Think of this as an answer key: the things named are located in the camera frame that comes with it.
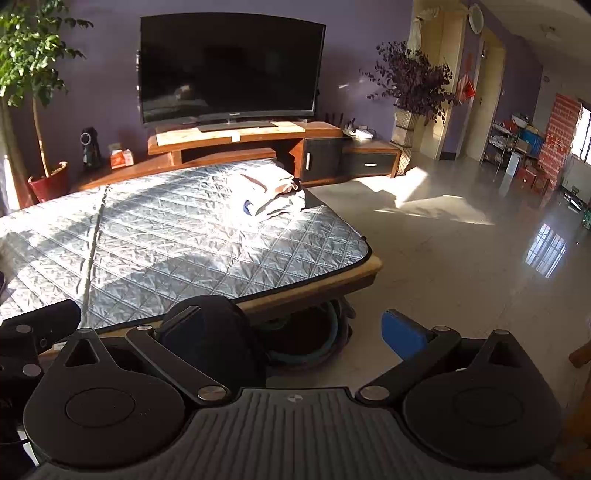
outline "wooden tv cabinet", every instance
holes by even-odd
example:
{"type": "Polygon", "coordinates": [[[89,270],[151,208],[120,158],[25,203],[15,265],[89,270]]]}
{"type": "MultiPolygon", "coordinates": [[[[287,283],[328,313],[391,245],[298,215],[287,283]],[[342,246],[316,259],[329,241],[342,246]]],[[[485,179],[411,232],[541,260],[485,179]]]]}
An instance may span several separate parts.
{"type": "MultiPolygon", "coordinates": [[[[301,131],[285,132],[277,128],[236,130],[234,138],[224,136],[197,141],[182,141],[174,144],[159,145],[154,132],[148,139],[148,155],[151,158],[140,161],[133,166],[111,170],[107,165],[102,169],[85,174],[74,186],[73,190],[88,190],[107,185],[182,168],[213,165],[256,158],[277,157],[286,170],[296,177],[302,177],[306,169],[304,155],[306,141],[319,139],[336,139],[343,136],[340,128],[325,122],[294,122],[301,131]]],[[[168,131],[182,130],[179,127],[168,131]]]]}
{"type": "Polygon", "coordinates": [[[86,173],[72,191],[182,168],[273,157],[307,187],[370,175],[393,177],[398,171],[401,152],[389,142],[342,138],[340,128],[324,122],[295,123],[301,131],[274,132],[265,128],[261,133],[248,129],[234,142],[231,136],[225,136],[158,145],[154,133],[148,139],[148,153],[154,156],[129,167],[111,170],[106,165],[86,173]]]}

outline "curved tv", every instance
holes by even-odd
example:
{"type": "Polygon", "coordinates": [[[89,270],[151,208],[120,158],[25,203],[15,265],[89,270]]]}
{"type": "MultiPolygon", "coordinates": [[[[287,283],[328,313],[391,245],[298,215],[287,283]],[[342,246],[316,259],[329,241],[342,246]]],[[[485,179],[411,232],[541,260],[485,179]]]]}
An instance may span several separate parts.
{"type": "Polygon", "coordinates": [[[142,17],[144,124],[313,116],[324,30],[257,14],[142,17]]]}

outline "quilted mattress cover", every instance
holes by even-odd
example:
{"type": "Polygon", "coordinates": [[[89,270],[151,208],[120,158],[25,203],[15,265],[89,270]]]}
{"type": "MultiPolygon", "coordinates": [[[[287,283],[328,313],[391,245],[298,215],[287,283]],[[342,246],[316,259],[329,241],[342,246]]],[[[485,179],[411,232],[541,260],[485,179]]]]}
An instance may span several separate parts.
{"type": "Polygon", "coordinates": [[[261,223],[232,209],[229,174],[272,160],[160,173],[0,218],[1,319],[60,300],[102,328],[203,294],[244,299],[364,261],[365,240],[326,205],[261,223]]]}

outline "red flower pot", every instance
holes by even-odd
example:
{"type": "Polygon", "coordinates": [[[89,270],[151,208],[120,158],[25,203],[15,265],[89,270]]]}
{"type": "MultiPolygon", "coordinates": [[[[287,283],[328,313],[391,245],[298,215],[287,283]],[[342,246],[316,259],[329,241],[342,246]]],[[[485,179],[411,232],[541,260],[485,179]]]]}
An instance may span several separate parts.
{"type": "Polygon", "coordinates": [[[68,163],[62,161],[59,168],[54,170],[49,175],[49,178],[43,177],[39,180],[33,180],[33,177],[31,177],[29,179],[29,185],[40,202],[47,202],[70,193],[67,166],[68,163]]]}

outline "tile floor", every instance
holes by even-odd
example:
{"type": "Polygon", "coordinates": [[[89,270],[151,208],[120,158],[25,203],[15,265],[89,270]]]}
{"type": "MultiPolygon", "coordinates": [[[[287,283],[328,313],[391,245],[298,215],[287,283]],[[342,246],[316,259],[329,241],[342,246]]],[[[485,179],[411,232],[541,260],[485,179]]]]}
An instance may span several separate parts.
{"type": "Polygon", "coordinates": [[[567,356],[590,338],[591,236],[562,195],[542,198],[511,180],[469,158],[420,158],[396,179],[313,188],[367,237],[384,269],[348,296],[357,318],[345,350],[269,386],[357,390],[400,361],[380,333],[381,313],[393,307],[467,337],[509,329],[561,405],[576,402],[589,369],[575,370],[567,356]]]}

